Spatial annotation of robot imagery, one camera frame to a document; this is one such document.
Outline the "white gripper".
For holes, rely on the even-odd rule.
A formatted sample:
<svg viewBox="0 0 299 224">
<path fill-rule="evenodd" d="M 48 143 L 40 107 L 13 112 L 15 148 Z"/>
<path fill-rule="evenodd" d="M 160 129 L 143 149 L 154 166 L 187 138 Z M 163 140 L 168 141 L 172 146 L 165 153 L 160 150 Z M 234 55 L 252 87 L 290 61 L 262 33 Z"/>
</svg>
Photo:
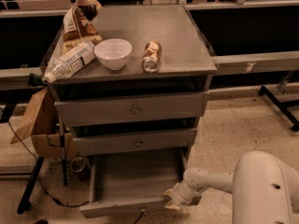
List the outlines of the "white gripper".
<svg viewBox="0 0 299 224">
<path fill-rule="evenodd" d="M 198 203 L 204 190 L 204 188 L 191 187 L 183 180 L 164 192 L 164 195 L 170 198 L 170 201 L 164 207 L 170 210 L 179 210 L 180 207 L 190 205 L 193 199 L 196 199 Z"/>
</svg>

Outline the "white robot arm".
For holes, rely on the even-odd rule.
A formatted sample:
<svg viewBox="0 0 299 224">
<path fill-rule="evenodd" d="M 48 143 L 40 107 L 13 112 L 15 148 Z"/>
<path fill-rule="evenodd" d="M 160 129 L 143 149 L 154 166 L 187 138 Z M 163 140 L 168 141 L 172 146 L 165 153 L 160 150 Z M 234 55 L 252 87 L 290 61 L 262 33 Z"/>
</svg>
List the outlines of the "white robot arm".
<svg viewBox="0 0 299 224">
<path fill-rule="evenodd" d="M 251 151 L 231 173 L 211 173 L 192 167 L 165 195 L 167 209 L 180 209 L 206 189 L 232 195 L 233 224 L 293 224 L 299 212 L 299 173 L 275 156 Z"/>
</svg>

